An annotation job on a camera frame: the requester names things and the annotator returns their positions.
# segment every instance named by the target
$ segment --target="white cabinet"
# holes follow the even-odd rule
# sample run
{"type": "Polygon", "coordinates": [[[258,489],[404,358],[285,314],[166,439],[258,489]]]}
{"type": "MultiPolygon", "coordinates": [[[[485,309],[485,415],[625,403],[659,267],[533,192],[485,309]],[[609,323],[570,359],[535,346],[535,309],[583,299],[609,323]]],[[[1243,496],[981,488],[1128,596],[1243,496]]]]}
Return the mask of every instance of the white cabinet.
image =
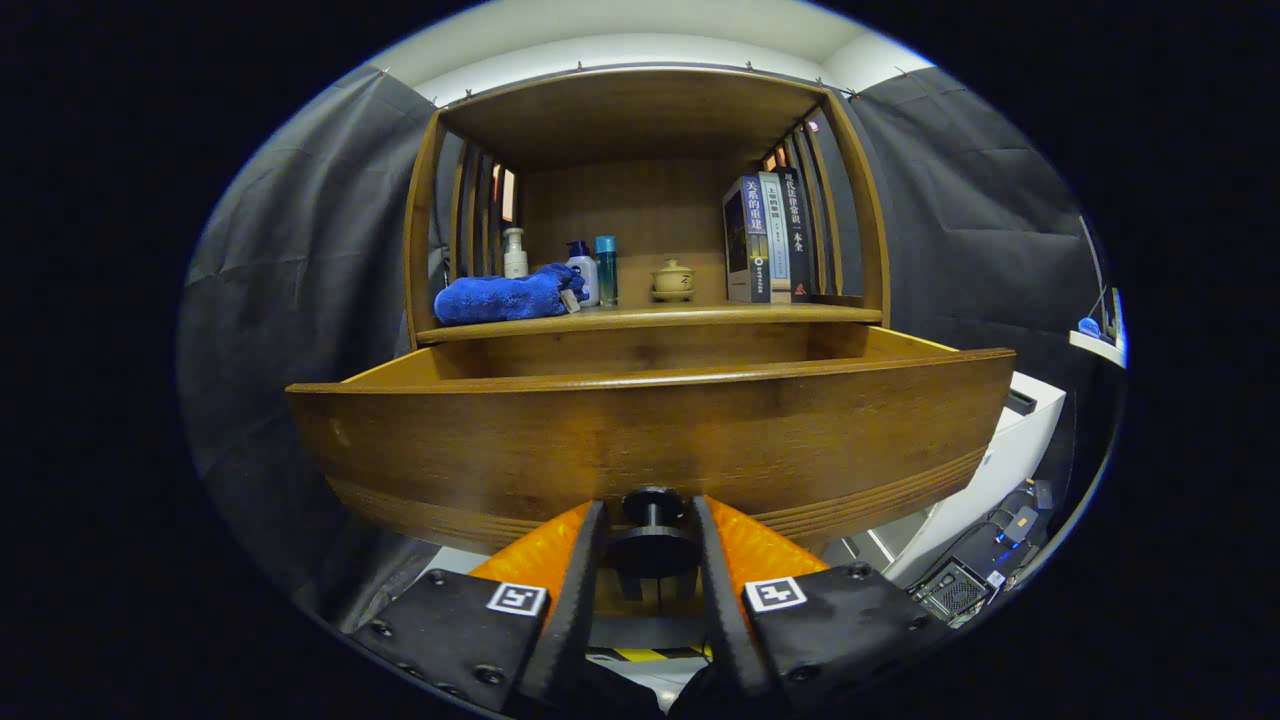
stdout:
{"type": "Polygon", "coordinates": [[[969,487],[923,512],[915,512],[846,541],[823,553],[831,564],[844,564],[856,553],[901,587],[919,579],[970,523],[984,516],[1019,483],[1032,477],[1048,447],[1066,393],[1030,375],[1014,373],[1010,387],[1036,400],[1036,410],[1019,415],[1001,413],[987,454],[969,487]]]}

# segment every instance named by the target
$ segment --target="yellow black striped tape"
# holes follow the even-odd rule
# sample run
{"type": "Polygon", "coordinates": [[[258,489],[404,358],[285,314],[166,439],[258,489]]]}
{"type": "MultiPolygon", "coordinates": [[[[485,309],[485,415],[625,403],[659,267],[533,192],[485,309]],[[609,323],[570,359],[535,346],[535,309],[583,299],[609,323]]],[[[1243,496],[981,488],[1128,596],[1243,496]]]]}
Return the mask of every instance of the yellow black striped tape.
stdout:
{"type": "Polygon", "coordinates": [[[591,660],[613,660],[618,662],[652,662],[654,660],[677,660],[681,657],[710,657],[712,648],[705,651],[700,647],[659,647],[634,648],[634,647],[589,647],[586,656],[591,660]]]}

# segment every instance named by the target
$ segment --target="black curtain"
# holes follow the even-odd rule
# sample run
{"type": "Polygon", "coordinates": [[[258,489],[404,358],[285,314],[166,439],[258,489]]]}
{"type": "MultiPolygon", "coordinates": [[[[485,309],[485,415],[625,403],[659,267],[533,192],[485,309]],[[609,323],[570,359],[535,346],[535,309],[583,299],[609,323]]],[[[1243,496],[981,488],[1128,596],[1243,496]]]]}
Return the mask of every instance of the black curtain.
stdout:
{"type": "MultiPolygon", "coordinates": [[[[1011,347],[1018,372],[1066,391],[1037,477],[1076,496],[1088,479],[1070,487],[1073,475],[1092,477],[1100,460],[1076,457],[1076,401],[1101,361],[1066,340],[1101,292],[1079,201],[1027,136],[937,68],[863,90],[845,109],[884,215],[891,327],[959,348],[1011,347]]],[[[840,204],[850,213],[852,196],[840,204]]]]}
{"type": "MultiPolygon", "coordinates": [[[[326,88],[230,183],[183,293],[177,386],[196,471],[271,582],[344,630],[436,548],[342,506],[300,443],[284,388],[407,351],[401,233],[434,111],[375,68],[326,88]]],[[[439,238],[433,249],[421,270],[439,286],[439,238]]]]}

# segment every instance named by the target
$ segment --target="wooden cabinet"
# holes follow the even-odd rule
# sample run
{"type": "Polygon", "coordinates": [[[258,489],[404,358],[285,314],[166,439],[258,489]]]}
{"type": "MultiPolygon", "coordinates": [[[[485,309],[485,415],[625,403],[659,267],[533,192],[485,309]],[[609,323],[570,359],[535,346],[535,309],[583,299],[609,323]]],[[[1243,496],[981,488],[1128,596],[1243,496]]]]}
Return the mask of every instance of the wooden cabinet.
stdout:
{"type": "Polygon", "coordinates": [[[809,547],[964,488],[1012,374],[1009,350],[959,352],[888,329],[883,223],[865,155],[822,87],[699,69],[586,72],[499,88],[433,117],[408,188],[410,355],[288,398],[353,511],[492,552],[588,498],[659,484],[708,493],[809,547]],[[808,120],[824,114],[854,188],[860,247],[841,247],[808,120]],[[465,143],[438,187],[445,133],[465,143]],[[785,158],[804,173],[815,302],[724,300],[721,196],[785,158]],[[500,273],[507,169],[531,269],[614,234],[620,302],[559,318],[440,327],[431,222],[451,277],[500,273]],[[449,192],[448,218],[433,218],[449,192]],[[842,293],[841,252],[864,292],[842,293]],[[692,302],[657,305],[649,272],[698,270],[692,302]]]}

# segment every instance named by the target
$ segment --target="orange gripper pad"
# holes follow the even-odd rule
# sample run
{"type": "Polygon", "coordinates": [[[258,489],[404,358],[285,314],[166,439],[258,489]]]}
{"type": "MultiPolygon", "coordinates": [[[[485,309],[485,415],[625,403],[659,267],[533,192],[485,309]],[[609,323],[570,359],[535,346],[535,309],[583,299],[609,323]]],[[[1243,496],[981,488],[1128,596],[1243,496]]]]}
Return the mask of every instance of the orange gripper pad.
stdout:
{"type": "Polygon", "coordinates": [[[733,597],[742,609],[742,618],[746,618],[746,609],[742,607],[742,587],[746,583],[808,575],[829,568],[750,515],[733,510],[710,496],[705,497],[716,529],[719,532],[724,565],[733,584],[733,597]]]}
{"type": "Polygon", "coordinates": [[[582,528],[590,506],[590,502],[584,502],[538,525],[468,574],[499,583],[547,588],[547,618],[550,618],[556,612],[556,598],[564,585],[577,532],[582,528]]]}

